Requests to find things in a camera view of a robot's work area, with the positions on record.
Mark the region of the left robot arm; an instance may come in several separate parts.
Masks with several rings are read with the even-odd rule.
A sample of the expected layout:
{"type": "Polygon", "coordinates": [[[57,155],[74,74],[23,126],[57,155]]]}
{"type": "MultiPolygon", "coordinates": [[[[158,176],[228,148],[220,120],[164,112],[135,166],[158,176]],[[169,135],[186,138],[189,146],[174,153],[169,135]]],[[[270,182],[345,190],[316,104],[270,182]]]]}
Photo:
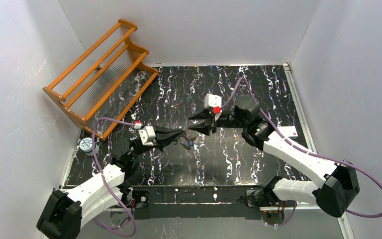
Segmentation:
{"type": "Polygon", "coordinates": [[[106,209],[137,203],[127,180],[137,170],[141,155],[152,149],[163,151],[186,132],[144,126],[138,133],[136,139],[119,138],[113,143],[112,160],[101,173],[65,192],[53,191],[36,228],[49,239],[75,239],[86,223],[106,209]]]}

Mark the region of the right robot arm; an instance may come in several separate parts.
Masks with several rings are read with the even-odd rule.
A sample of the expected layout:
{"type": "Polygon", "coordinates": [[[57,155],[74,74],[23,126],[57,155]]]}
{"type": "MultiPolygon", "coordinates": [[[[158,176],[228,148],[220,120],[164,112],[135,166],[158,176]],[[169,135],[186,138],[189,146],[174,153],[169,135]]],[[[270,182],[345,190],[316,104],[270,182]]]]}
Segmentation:
{"type": "Polygon", "coordinates": [[[299,201],[317,205],[336,218],[344,214],[360,191],[355,169],[316,158],[308,149],[281,137],[273,124],[262,118],[259,105],[249,95],[239,96],[233,111],[221,110],[220,104],[219,96],[206,95],[204,109],[189,117],[202,122],[188,128],[205,135],[215,133],[219,127],[240,128],[249,145],[281,159],[309,178],[298,181],[276,176],[263,189],[242,197],[248,207],[299,201]]]}

